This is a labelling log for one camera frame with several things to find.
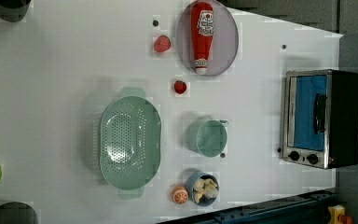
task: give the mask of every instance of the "white tabletop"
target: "white tabletop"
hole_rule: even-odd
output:
[[[337,68],[340,35],[231,9],[236,61],[221,76],[194,76],[174,48],[152,50],[159,35],[174,44],[189,3],[34,0],[25,21],[0,20],[0,204],[28,203],[47,224],[153,223],[335,186],[334,170],[284,162],[276,149],[285,72]],[[171,90],[177,78],[185,97]],[[97,153],[102,113],[125,86],[144,88],[163,122],[158,173],[134,199],[103,179]],[[225,159],[184,146],[202,114],[229,121]],[[170,191],[195,170],[218,178],[216,202],[174,204]]]

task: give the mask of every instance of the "floor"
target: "floor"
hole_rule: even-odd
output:
[[[339,67],[358,72],[358,0],[220,0],[276,19],[343,34]],[[337,169],[339,200],[358,223],[358,165]]]

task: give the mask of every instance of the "ketchup bottle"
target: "ketchup bottle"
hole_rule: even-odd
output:
[[[191,9],[191,39],[196,72],[205,75],[213,40],[213,8],[206,2],[199,2]]]

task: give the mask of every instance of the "oven door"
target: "oven door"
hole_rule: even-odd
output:
[[[288,146],[324,151],[327,76],[290,77]]]

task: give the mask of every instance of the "pink plate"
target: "pink plate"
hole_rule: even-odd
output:
[[[191,42],[191,8],[200,2],[190,4],[178,22],[176,47],[185,66],[196,74],[193,44]],[[202,0],[213,7],[213,42],[205,76],[224,73],[234,62],[238,51],[238,29],[231,13],[225,6],[214,0]]]

